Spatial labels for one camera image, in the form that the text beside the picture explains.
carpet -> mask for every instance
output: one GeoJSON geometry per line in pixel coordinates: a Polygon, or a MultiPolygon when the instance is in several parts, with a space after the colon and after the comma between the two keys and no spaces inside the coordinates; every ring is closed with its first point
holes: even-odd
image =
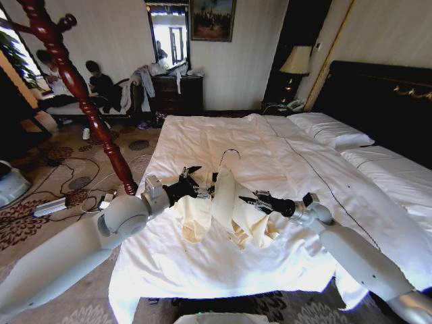
{"type": "MultiPolygon", "coordinates": [[[[113,170],[101,144],[94,138],[82,140],[81,131],[79,125],[66,126],[49,141],[12,161],[31,180],[32,187],[18,202],[0,210],[0,281],[27,252],[73,222],[89,217],[80,208],[87,195],[84,210],[94,208],[108,190],[124,194],[115,175],[97,184],[113,170]],[[35,206],[62,196],[66,197],[67,209],[38,219],[32,216],[35,206]]],[[[133,160],[130,167],[139,182],[160,130],[114,126],[111,133],[126,161],[133,160]]],[[[116,248],[102,265],[60,297],[23,312],[10,324],[117,323],[109,306],[108,285],[118,252],[116,248]]],[[[261,314],[270,321],[290,324],[398,323],[384,315],[370,296],[355,310],[344,312],[339,309],[343,307],[331,282],[323,293],[269,292],[211,300],[142,298],[134,323],[172,324],[182,315],[209,311],[261,314]]]]}

pillow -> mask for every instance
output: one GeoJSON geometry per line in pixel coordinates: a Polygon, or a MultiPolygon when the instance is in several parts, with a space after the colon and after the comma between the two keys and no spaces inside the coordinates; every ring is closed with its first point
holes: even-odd
{"type": "Polygon", "coordinates": [[[365,133],[323,113],[299,113],[288,118],[316,141],[337,151],[368,146],[375,142],[365,133]]]}
{"type": "Polygon", "coordinates": [[[341,155],[432,235],[431,170],[381,146],[346,150],[341,155]]]}

headboard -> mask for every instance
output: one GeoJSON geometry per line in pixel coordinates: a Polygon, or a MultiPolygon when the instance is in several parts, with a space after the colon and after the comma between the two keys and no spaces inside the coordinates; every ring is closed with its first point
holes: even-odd
{"type": "Polygon", "coordinates": [[[312,111],[432,169],[432,69],[334,61],[312,111]]]}

window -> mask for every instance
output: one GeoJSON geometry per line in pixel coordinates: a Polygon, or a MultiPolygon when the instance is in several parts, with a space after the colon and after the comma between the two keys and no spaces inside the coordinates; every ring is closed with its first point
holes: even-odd
{"type": "Polygon", "coordinates": [[[48,91],[49,86],[36,62],[18,34],[9,27],[8,20],[4,9],[0,7],[0,46],[3,54],[28,88],[36,88],[41,93],[48,91]]]}
{"type": "Polygon", "coordinates": [[[156,62],[167,69],[189,61],[188,4],[147,3],[156,62]]]}

framed painting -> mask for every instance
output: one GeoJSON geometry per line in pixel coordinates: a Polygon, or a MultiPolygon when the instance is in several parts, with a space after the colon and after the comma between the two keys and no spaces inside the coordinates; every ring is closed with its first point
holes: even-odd
{"type": "Polygon", "coordinates": [[[236,0],[190,0],[191,39],[231,42],[236,0]]]}

